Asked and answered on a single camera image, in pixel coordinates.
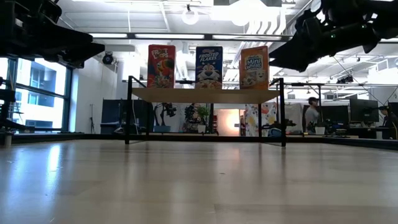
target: box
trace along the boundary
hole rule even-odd
[[[150,45],[148,50],[148,88],[174,88],[175,46]]]
[[[223,88],[222,47],[197,47],[195,88]]]
[[[268,90],[269,83],[268,47],[243,49],[239,86],[240,89]]]

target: black metal table frame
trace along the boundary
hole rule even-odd
[[[127,111],[126,111],[126,124],[131,123],[132,114],[132,81],[135,80],[143,88],[147,88],[142,82],[133,76],[129,76],[127,82]],[[258,137],[223,137],[223,136],[172,136],[172,135],[151,135],[149,128],[146,129],[145,136],[143,135],[130,135],[130,128],[124,130],[124,142],[125,144],[130,144],[131,140],[135,141],[211,141],[211,142],[280,142],[282,147],[286,146],[286,124],[285,124],[285,98],[284,98],[284,79],[278,78],[270,83],[270,86],[278,84],[280,86],[279,90],[279,100],[277,97],[277,121],[279,121],[279,101],[280,101],[280,120],[281,120],[281,132],[280,138],[269,138],[262,136],[262,122],[261,122],[261,104],[258,104],[258,120],[259,120],[259,136]],[[147,110],[147,127],[150,127],[150,111]]]

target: wooden floor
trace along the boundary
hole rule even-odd
[[[398,153],[70,141],[0,149],[0,223],[398,222]]]

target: wooden shelf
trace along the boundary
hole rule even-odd
[[[259,104],[276,98],[279,91],[133,88],[132,94],[153,103]]]

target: computer monitor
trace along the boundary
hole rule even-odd
[[[349,123],[348,106],[322,106],[322,118],[336,123]]]
[[[374,100],[349,100],[351,122],[379,122],[379,104]]]

